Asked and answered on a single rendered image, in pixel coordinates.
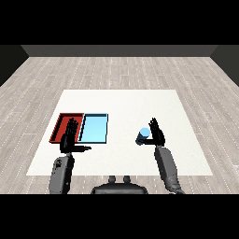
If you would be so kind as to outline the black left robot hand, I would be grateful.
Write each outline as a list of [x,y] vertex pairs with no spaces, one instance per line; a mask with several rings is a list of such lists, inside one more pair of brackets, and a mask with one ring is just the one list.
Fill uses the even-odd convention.
[[67,122],[65,133],[63,134],[60,142],[60,151],[62,153],[84,152],[91,149],[91,147],[75,145],[77,127],[78,122],[74,118],[71,118]]

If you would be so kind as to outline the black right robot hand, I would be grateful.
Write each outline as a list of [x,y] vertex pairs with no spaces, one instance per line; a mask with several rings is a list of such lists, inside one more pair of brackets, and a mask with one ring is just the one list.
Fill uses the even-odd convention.
[[148,139],[146,136],[139,134],[135,140],[135,143],[138,145],[155,145],[163,147],[165,144],[165,137],[162,130],[159,127],[159,124],[155,118],[152,118],[149,122],[149,128],[152,135],[151,139]]

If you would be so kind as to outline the red shallow open box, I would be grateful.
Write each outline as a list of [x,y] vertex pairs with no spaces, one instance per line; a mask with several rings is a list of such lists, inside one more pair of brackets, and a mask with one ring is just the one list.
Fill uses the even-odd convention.
[[75,143],[77,143],[83,117],[83,113],[61,113],[56,121],[49,142],[51,144],[59,144],[61,142],[63,134],[65,133],[68,121],[70,119],[74,119],[78,123],[77,134],[75,136]]

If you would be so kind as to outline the small blue can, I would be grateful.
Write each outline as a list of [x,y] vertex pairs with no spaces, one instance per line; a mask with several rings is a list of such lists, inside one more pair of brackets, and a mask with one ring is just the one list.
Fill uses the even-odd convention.
[[138,146],[142,145],[142,140],[145,140],[149,137],[150,135],[150,130],[148,128],[142,128],[139,133],[138,136],[136,137],[135,143]]

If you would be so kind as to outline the light blue shallow open box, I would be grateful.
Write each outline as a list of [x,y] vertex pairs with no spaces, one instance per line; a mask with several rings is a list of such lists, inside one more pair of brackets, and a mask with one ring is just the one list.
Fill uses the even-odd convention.
[[108,115],[106,113],[86,113],[78,133],[79,144],[105,144]]

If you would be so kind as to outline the dark grey robot body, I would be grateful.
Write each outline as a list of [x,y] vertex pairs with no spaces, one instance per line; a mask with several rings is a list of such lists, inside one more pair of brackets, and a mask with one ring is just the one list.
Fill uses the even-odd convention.
[[122,183],[117,183],[116,177],[110,176],[106,184],[94,187],[91,194],[148,194],[148,191],[145,187],[133,184],[129,176],[124,176]]

